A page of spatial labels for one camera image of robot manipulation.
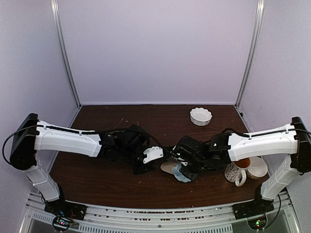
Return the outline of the black woven glasses case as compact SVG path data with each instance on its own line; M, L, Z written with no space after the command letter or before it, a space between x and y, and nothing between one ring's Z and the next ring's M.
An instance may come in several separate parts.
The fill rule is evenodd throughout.
M160 169L166 173L172 174L172 175L178 175L179 169L181 168L181 163L175 163L175 162L163 162L160 166Z

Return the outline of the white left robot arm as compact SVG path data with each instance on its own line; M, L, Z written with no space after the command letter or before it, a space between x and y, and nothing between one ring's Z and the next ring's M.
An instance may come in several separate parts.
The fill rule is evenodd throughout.
M39 150L62 151L86 155L91 158L122 158L140 174L149 164L163 156L160 145L150 146L154 140L138 125L104 131L85 131L64 128L39 120L37 114L29 114L19 128L8 136L12 140L10 155L6 162L21 170L43 199L60 216L70 211L60 185L42 167L36 157Z

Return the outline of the light blue cloth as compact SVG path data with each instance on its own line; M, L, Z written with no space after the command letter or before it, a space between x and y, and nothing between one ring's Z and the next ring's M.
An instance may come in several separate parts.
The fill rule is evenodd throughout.
M175 165L171 171L172 171L172 174L174 175L174 177L180 181L180 182L183 182L183 183L188 183L188 182L191 182L191 180L189 178L187 178L186 176L184 176L181 172L180 172L180 169L182 167L182 164L181 163L178 163L177 165Z

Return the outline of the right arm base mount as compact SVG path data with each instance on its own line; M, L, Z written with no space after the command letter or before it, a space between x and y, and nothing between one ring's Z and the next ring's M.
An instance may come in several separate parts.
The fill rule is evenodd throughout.
M273 219L268 219L267 213L273 211L274 201L273 200L264 200L261 196L255 196L253 200L234 204L232 210L235 216L235 219L247 219L247 224L250 229L256 231L265 231L269 228L277 219L280 209L281 209L281 198L280 194L277 195L279 200L279 207L276 215Z

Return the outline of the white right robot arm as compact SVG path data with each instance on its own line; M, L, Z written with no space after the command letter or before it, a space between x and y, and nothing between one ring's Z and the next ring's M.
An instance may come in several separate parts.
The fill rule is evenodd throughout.
M171 152L182 162L180 172L192 181L202 171L219 170L251 157L277 154L286 155L284 162L259 186L255 199L249 203L249 210L256 215L298 175L311 170L311 133L300 117L293 117L285 126L261 132L238 133L226 129L207 143L184 136Z

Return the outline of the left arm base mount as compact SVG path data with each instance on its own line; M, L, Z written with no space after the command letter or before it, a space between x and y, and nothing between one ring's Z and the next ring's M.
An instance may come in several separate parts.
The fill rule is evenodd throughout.
M67 231L74 220L84 220L87 207L66 201L62 192L57 200L47 201L43 195L41 195L41 200L45 204L44 211L54 215L52 227L59 233Z

